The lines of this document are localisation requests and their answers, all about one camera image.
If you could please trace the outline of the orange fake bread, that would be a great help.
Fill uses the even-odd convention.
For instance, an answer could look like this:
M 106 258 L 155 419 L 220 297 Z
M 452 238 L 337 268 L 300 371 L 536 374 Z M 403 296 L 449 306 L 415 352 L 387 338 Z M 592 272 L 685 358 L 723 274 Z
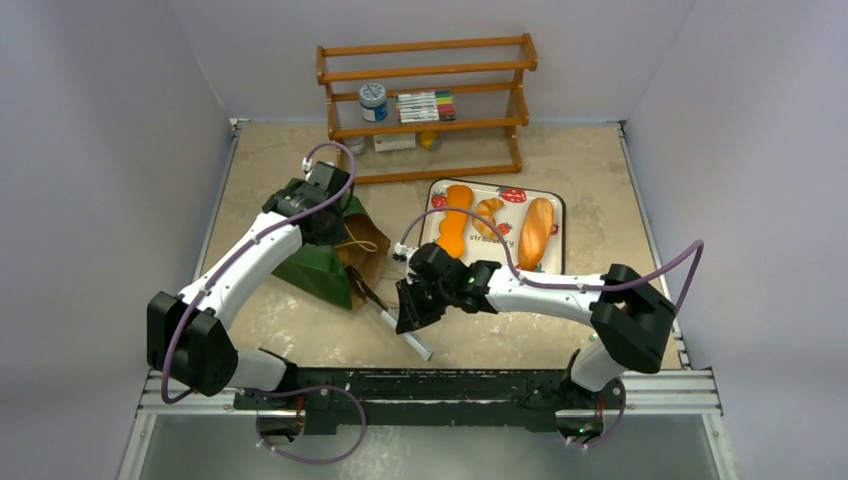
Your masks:
M 443 194 L 439 207 L 457 207 L 468 210 L 474 194 L 464 184 L 451 185 Z M 453 258 L 460 258 L 465 252 L 464 232 L 468 216 L 454 210 L 444 211 L 445 217 L 439 224 L 439 236 L 436 243 Z

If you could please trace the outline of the metal tongs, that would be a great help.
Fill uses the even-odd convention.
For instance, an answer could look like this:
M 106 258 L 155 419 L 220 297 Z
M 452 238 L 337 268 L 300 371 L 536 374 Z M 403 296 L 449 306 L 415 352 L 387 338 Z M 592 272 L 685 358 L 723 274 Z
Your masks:
M 392 329 L 398 326 L 397 314 L 385 303 L 366 283 L 364 277 L 352 265 L 345 267 L 345 272 L 351 283 L 352 292 L 357 297 L 373 307 L 380 318 Z M 404 341 L 425 361 L 429 362 L 433 357 L 433 350 L 416 334 L 401 334 Z

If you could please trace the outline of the fake croissant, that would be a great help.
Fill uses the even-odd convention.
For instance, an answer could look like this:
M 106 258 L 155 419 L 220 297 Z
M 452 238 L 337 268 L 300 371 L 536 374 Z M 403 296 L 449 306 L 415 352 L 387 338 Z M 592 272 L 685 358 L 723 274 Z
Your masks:
M 497 225 L 495 214 L 504 207 L 504 202 L 498 198 L 489 198 L 481 200 L 474 208 L 474 212 L 482 217 L 492 226 Z M 483 237 L 489 240 L 496 240 L 497 234 L 492 228 L 489 228 L 483 221 L 474 217 L 472 219 L 474 229 Z

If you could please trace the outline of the green brown paper bag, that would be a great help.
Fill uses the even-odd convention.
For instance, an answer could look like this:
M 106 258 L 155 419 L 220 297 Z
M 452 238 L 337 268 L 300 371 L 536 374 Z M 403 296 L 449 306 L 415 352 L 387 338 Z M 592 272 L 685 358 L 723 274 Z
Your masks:
M 315 298 L 345 310 L 365 304 L 363 294 L 349 278 L 349 268 L 373 288 L 382 275 L 389 238 L 374 223 L 358 197 L 344 212 L 347 238 L 332 246 L 305 245 L 272 272 Z

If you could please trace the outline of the strawberry print white tray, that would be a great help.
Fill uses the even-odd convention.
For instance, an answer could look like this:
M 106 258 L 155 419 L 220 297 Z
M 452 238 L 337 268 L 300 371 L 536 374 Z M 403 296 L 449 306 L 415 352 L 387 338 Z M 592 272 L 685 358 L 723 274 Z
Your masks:
M 434 181 L 431 185 L 427 207 L 433 209 L 444 206 L 447 190 L 454 185 L 466 186 L 471 190 L 472 208 L 476 208 L 483 200 L 498 198 L 503 202 L 503 207 L 493 214 L 494 225 L 503 234 L 514 260 L 518 259 L 520 232 L 530 204 L 539 198 L 550 201 L 553 205 L 554 222 L 545 254 L 535 270 L 552 274 L 565 272 L 567 254 L 563 225 L 567 219 L 567 208 L 562 197 L 543 190 L 443 178 Z M 466 224 L 464 242 L 465 252 L 461 260 L 467 265 L 480 259 L 506 262 L 505 251 L 499 241 L 482 236 L 471 221 Z

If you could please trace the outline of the fake baguette loaf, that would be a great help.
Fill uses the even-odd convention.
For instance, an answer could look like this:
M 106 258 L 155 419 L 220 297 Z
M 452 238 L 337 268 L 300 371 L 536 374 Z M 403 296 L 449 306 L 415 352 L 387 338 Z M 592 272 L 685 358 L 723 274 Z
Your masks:
M 534 270 L 543 259 L 554 224 L 554 206 L 546 198 L 536 198 L 528 206 L 518 242 L 518 266 Z

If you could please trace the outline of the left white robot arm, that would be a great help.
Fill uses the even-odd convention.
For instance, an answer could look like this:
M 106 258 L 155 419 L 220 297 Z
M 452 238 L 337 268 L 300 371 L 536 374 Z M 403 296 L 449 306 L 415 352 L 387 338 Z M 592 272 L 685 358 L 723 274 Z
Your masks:
M 213 396 L 226 387 L 259 390 L 272 408 L 297 399 L 295 364 L 265 350 L 240 350 L 228 329 L 249 297 L 305 245 L 346 236 L 343 195 L 349 172 L 315 163 L 272 194 L 248 231 L 205 274 L 177 294 L 158 292 L 147 306 L 146 360 L 164 380 Z

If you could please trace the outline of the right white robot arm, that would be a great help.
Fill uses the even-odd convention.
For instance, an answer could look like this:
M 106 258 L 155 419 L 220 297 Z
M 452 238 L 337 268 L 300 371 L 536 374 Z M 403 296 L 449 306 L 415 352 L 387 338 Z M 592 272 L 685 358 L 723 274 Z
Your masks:
M 576 353 L 561 381 L 563 397 L 573 406 L 588 405 L 625 371 L 654 374 L 662 367 L 676 309 L 626 265 L 574 277 L 513 272 L 498 261 L 466 265 L 435 243 L 397 244 L 393 257 L 406 266 L 396 284 L 398 334 L 438 322 L 448 308 L 534 313 L 591 327 L 597 340 Z

